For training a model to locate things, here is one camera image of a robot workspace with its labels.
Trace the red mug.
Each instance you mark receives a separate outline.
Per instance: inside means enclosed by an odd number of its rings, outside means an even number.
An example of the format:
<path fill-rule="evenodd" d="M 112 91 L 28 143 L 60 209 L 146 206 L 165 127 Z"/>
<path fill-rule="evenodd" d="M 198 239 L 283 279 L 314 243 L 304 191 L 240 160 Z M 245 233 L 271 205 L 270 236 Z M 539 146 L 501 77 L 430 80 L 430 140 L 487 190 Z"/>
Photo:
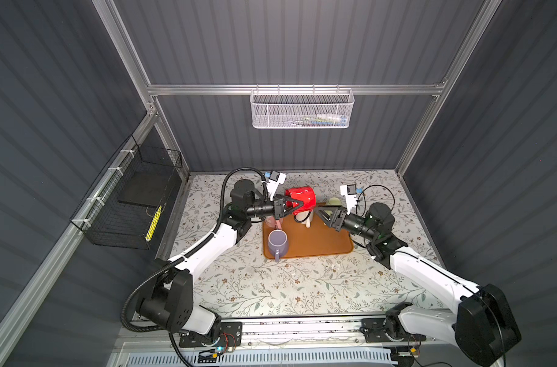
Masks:
<path fill-rule="evenodd" d="M 309 186 L 286 189 L 284 195 L 295 200 L 287 202 L 287 208 L 295 208 L 295 215 L 313 210 L 317 204 L 314 189 Z"/>

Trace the purple lavender mug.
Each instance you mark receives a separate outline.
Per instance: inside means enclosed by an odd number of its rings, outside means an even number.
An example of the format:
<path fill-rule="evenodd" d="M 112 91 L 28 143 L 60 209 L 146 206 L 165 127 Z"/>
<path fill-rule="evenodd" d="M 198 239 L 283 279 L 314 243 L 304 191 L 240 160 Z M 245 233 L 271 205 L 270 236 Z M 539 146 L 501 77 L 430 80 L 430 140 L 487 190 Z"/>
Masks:
<path fill-rule="evenodd" d="M 269 250 L 271 259 L 279 262 L 281 258 L 287 255 L 289 250 L 287 233 L 282 229 L 272 230 L 268 236 L 267 249 Z"/>

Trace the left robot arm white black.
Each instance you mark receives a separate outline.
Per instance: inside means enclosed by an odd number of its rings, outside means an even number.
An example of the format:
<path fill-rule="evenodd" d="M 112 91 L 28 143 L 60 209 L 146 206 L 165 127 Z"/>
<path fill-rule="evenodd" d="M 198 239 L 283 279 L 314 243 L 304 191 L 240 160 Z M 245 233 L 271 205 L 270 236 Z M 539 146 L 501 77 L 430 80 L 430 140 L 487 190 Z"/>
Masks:
<path fill-rule="evenodd" d="M 214 228 L 180 255 L 170 258 L 128 296 L 122 307 L 122 326 L 134 333 L 165 330 L 190 332 L 216 339 L 221 316 L 194 300 L 194 282 L 249 232 L 252 220 L 276 220 L 304 208 L 304 201 L 284 194 L 257 191 L 250 180 L 239 180 L 230 192 L 231 201 L 220 204 Z"/>

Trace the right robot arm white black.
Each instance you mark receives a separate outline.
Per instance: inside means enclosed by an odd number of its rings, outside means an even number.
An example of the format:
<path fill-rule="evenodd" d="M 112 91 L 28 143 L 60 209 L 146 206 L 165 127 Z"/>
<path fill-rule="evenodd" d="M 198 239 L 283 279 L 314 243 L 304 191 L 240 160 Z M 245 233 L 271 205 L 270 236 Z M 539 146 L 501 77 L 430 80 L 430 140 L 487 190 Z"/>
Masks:
<path fill-rule="evenodd" d="M 506 365 L 506 353 L 522 335 L 506 295 L 497 286 L 480 286 L 419 255 L 393 234 L 395 218 L 384 203 L 373 203 L 364 217 L 344 206 L 317 206 L 315 213 L 331 229 L 365 239 L 374 261 L 423 287 L 443 304 L 442 310 L 433 310 L 403 301 L 388 310 L 383 328 L 390 340 L 429 336 L 459 348 L 479 366 Z"/>

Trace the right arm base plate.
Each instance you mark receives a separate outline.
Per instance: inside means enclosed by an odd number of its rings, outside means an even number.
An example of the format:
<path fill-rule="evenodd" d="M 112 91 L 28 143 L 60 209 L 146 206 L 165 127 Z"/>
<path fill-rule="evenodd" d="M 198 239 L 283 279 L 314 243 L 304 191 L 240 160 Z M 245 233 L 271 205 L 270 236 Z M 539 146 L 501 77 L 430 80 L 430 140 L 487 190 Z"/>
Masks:
<path fill-rule="evenodd" d="M 400 323 L 391 317 L 364 318 L 361 320 L 359 331 L 367 343 L 421 343 L 427 339 L 424 335 L 406 332 Z"/>

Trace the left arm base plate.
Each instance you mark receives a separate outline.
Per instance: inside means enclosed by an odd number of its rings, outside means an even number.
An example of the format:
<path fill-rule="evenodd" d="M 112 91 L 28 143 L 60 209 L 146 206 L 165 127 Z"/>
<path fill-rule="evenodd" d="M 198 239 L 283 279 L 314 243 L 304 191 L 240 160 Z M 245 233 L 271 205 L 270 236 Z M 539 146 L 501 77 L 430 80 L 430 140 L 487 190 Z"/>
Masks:
<path fill-rule="evenodd" d="M 193 331 L 180 334 L 181 348 L 239 347 L 242 342 L 243 323 L 220 321 L 205 335 Z"/>

